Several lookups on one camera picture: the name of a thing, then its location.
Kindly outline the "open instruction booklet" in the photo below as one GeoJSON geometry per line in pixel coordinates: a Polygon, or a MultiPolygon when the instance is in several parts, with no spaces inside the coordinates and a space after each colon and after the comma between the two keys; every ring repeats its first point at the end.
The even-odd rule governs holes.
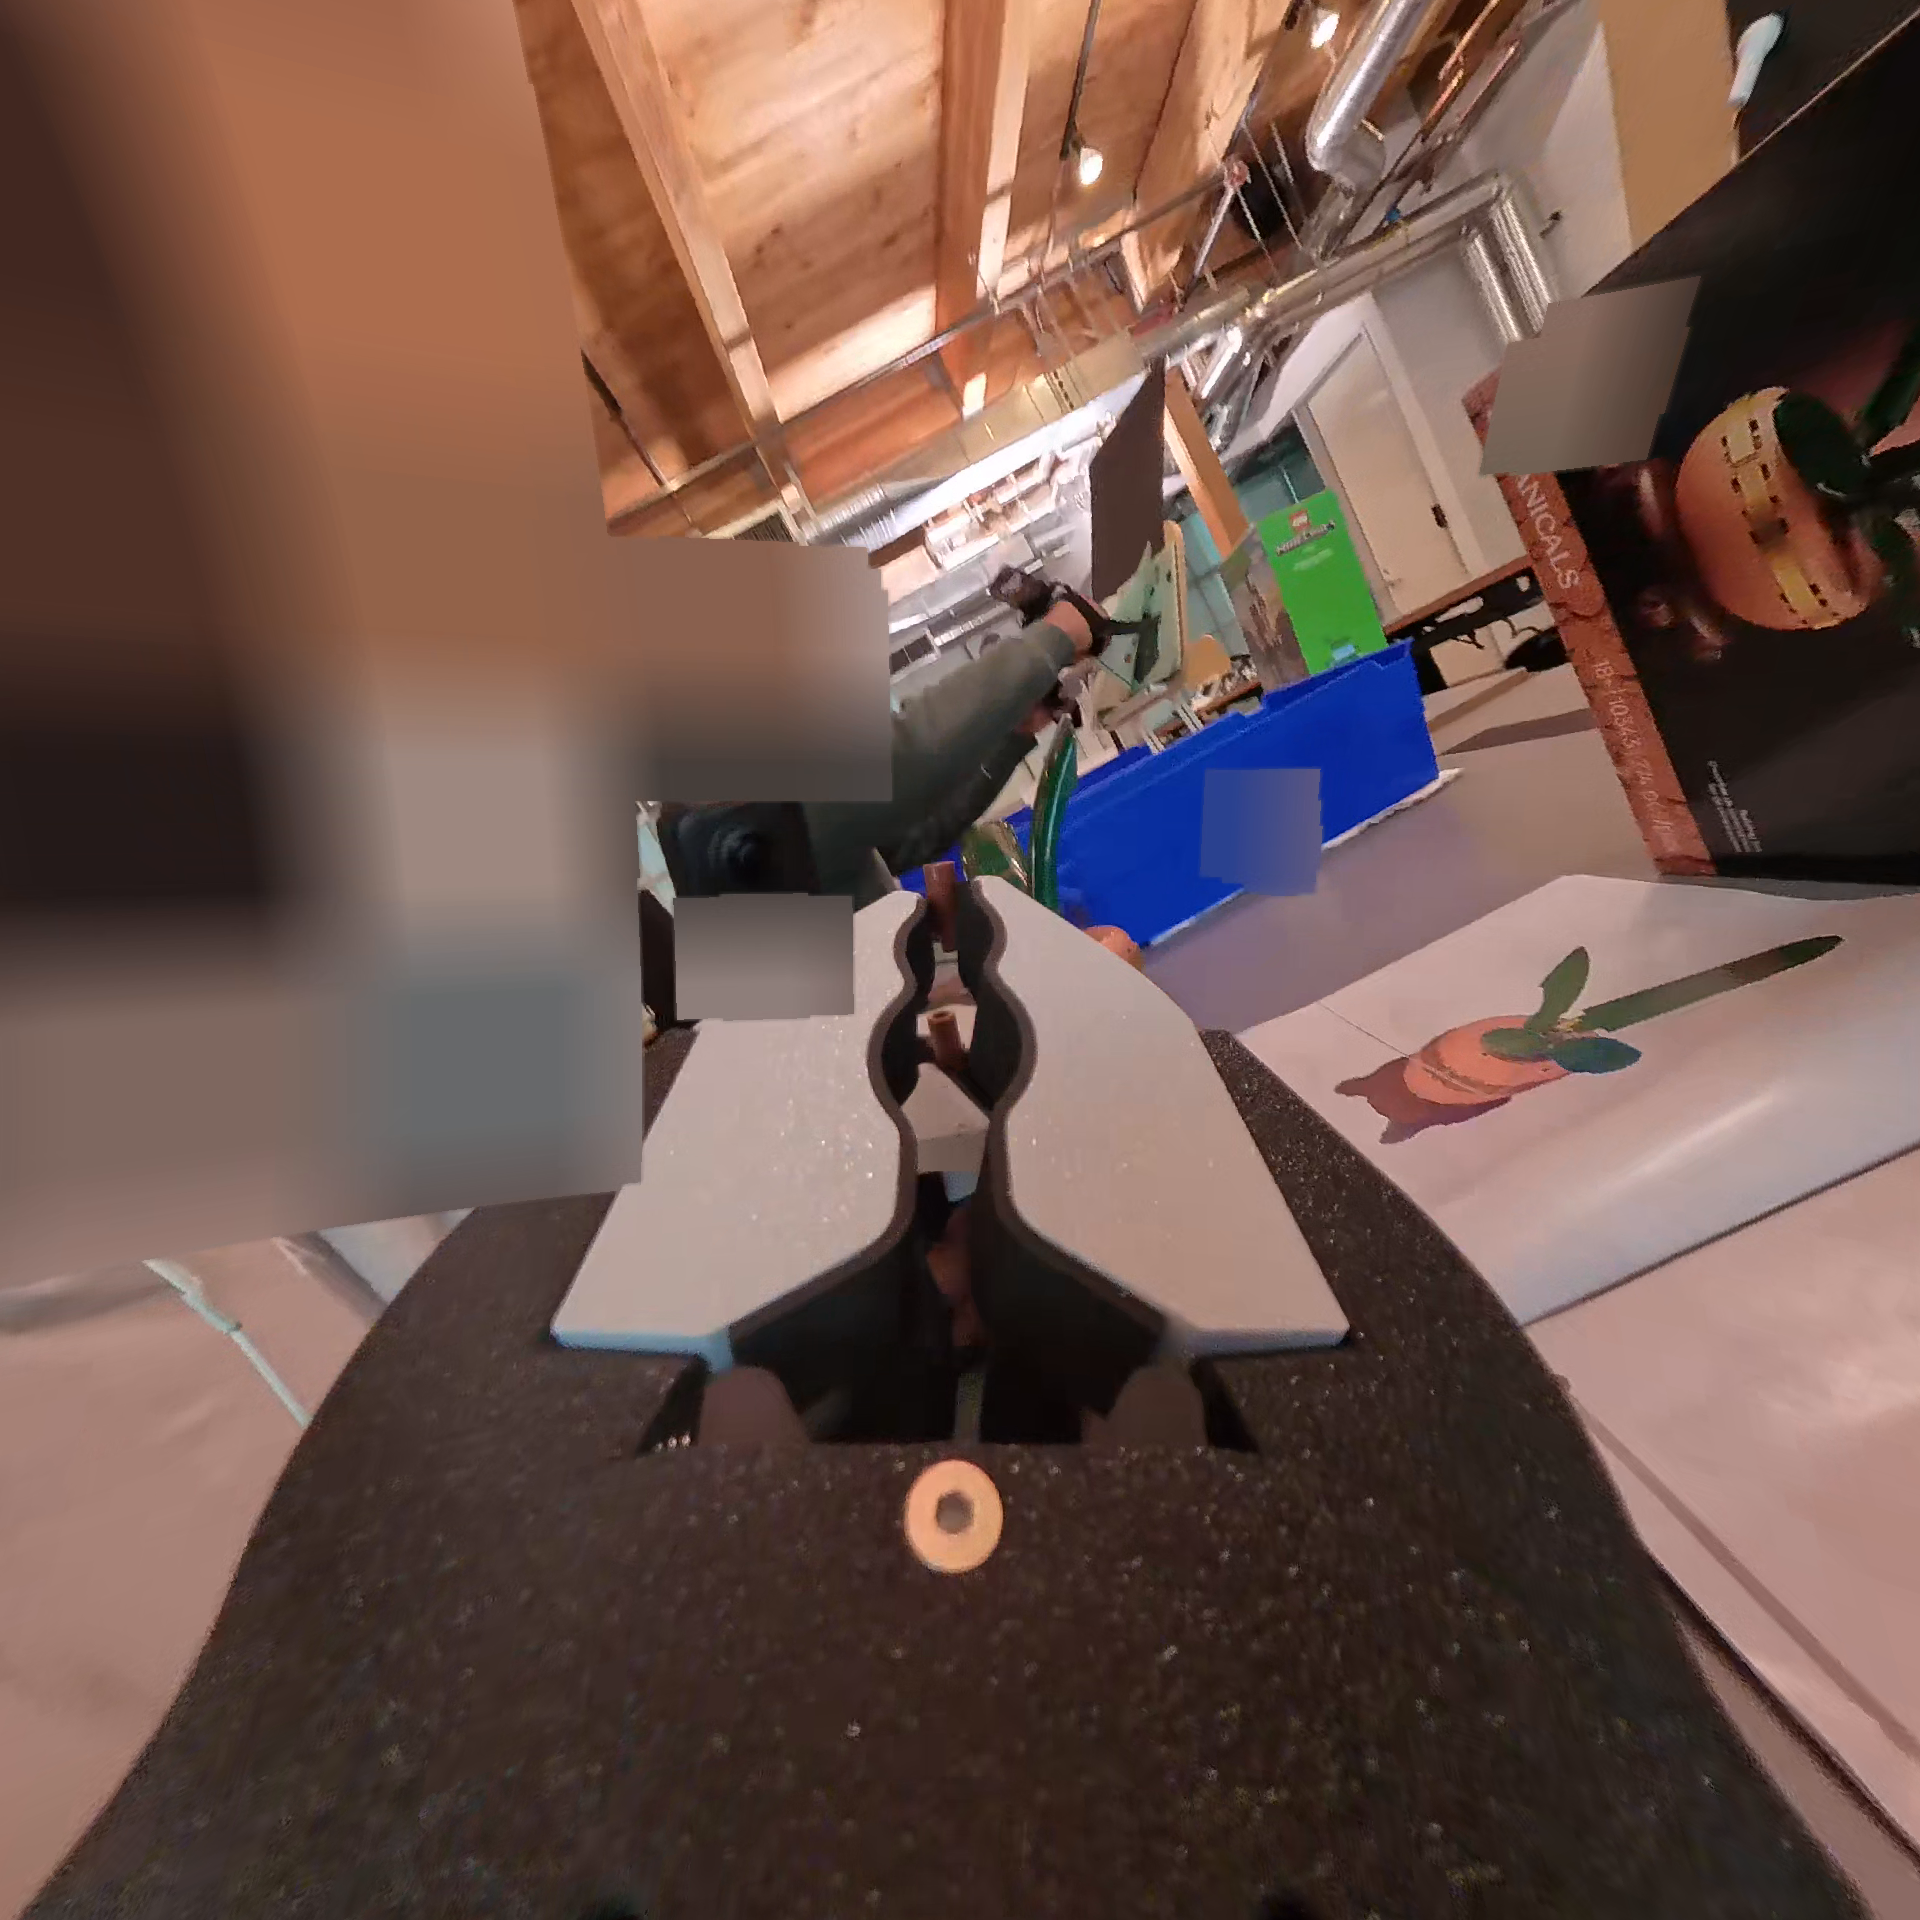
{"type": "Polygon", "coordinates": [[[1241,1032],[1477,1266],[1652,1558],[1908,1839],[1916,911],[1561,878],[1241,1032]]]}

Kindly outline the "brown toy stem piece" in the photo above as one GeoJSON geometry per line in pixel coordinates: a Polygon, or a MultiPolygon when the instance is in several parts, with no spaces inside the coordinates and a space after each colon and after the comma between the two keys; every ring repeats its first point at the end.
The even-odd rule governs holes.
{"type": "Polygon", "coordinates": [[[971,1082],[970,1035],[973,997],[958,970],[958,904],[965,876],[948,862],[922,871],[929,922],[932,928],[932,982],[922,1018],[930,1060],[955,1084],[971,1082]]]}

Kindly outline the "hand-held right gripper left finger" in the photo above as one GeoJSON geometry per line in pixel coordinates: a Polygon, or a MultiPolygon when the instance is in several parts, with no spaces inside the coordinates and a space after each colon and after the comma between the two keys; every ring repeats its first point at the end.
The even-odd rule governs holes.
{"type": "Polygon", "coordinates": [[[858,1294],[914,1207],[884,1042],[922,1000],[923,899],[852,914],[852,1012],[703,1019],[639,1179],[615,1194],[551,1322],[558,1344],[682,1358],[850,1358],[858,1294]]]}

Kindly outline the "wooden table black legs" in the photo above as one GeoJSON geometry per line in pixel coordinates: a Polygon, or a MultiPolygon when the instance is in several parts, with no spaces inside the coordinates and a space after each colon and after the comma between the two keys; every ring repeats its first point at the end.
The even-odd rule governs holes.
{"type": "Polygon", "coordinates": [[[1421,695],[1507,670],[1540,674],[1569,663],[1551,608],[1527,563],[1481,574],[1386,629],[1406,643],[1421,695]]]}

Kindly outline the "green toy set box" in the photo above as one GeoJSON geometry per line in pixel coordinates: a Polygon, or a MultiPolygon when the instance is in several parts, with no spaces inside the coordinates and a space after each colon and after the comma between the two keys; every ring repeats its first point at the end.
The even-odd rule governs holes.
{"type": "Polygon", "coordinates": [[[1238,540],[1219,578],[1254,683],[1293,688],[1386,646],[1383,620],[1338,491],[1230,493],[1238,540]]]}

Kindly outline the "silver air duct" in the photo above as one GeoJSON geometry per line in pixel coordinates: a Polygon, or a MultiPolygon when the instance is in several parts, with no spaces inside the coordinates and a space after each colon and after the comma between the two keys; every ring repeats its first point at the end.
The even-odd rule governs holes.
{"type": "Polygon", "coordinates": [[[1247,399],[1285,340],[1322,312],[1373,293],[1445,248],[1478,261],[1478,300],[1507,340],[1545,327],[1551,278],[1521,190],[1502,174],[1433,195],[1545,28],[1551,4],[1477,4],[1437,70],[1437,91],[1399,158],[1371,122],[1428,4],[1371,4],[1315,100],[1306,158],[1326,181],[1306,234],[1306,266],[1262,293],[1230,295],[1179,325],[1179,346],[1211,346],[1197,402],[1247,399]]]}

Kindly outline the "white hoodie drawstring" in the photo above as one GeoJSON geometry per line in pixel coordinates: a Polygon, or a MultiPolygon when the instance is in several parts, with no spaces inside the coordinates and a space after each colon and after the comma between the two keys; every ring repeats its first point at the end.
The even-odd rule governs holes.
{"type": "Polygon", "coordinates": [[[313,1415],[300,1400],[295,1389],[282,1379],[282,1371],[267,1358],[266,1350],[258,1349],[252,1333],[235,1318],[226,1307],[220,1307],[212,1295],[207,1294],[201,1277],[175,1260],[150,1258],[141,1261],[149,1274],[156,1276],[166,1288],[178,1295],[178,1301],[199,1316],[203,1325],[207,1325],[220,1338],[228,1340],[231,1347],[243,1356],[246,1366],[253,1376],[269,1389],[274,1400],[291,1415],[297,1429],[311,1427],[313,1415]]]}

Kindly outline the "black wall panel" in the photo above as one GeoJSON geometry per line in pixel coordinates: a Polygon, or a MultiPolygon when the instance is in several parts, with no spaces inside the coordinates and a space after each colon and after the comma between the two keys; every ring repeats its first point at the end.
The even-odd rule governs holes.
{"type": "Polygon", "coordinates": [[[1745,158],[1812,99],[1917,16],[1916,3],[1724,3],[1729,34],[1778,16],[1782,28],[1735,109],[1735,152],[1745,158]]]}

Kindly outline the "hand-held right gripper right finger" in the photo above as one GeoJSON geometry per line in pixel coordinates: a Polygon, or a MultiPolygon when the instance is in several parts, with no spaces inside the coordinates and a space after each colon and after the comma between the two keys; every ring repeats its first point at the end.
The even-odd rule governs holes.
{"type": "Polygon", "coordinates": [[[967,885],[967,1070],[989,1226],[1030,1266],[980,1307],[1069,1354],[1333,1349],[1351,1324],[1194,1022],[1002,878],[967,885]]]}

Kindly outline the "toy brick flower pot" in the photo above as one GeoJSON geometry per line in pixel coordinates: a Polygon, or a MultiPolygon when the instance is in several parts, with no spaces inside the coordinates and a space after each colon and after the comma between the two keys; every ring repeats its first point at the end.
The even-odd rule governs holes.
{"type": "Polygon", "coordinates": [[[1043,908],[1068,919],[1063,892],[1065,813],[1077,789],[1077,732],[1060,722],[1047,744],[1028,837],[1017,843],[1007,822],[979,822],[959,842],[967,879],[1002,878],[1043,908]]]}

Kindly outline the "dark orchid toy set box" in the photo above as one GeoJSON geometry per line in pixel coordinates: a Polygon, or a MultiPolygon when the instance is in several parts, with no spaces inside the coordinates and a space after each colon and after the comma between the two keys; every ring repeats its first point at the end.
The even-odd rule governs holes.
{"type": "Polygon", "coordinates": [[[1663,874],[1916,885],[1916,21],[1469,396],[1663,874]]]}

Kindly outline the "blue plastic bin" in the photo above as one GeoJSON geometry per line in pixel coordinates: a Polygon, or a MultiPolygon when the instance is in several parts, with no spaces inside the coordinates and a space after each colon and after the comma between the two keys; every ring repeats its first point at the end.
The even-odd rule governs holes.
{"type": "Polygon", "coordinates": [[[1308,895],[1326,848],[1435,780],[1417,671],[1393,644],[1082,775],[1068,919],[1151,947],[1238,895],[1308,895]]]}

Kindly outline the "black hanging panel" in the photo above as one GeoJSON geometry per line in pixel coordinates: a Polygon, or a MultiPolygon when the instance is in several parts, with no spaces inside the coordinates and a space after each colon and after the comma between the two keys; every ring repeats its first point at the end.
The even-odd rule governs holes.
{"type": "Polygon", "coordinates": [[[1115,416],[1087,468],[1087,598],[1108,603],[1163,547],[1166,365],[1146,365],[1137,394],[1115,416]]]}

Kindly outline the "grey desk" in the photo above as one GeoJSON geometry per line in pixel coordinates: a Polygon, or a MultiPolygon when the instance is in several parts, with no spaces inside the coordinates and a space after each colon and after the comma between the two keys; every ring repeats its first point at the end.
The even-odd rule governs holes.
{"type": "MultiPolygon", "coordinates": [[[[1427,699],[1451,783],[1324,856],[1311,895],[1241,895],[1146,952],[1201,1026],[1247,1030],[1571,874],[1655,879],[1575,670],[1507,671],[1427,699]]],[[[1917,1915],[1916,1853],[1661,1583],[1718,1707],[1875,1915],[1917,1915]]]]}

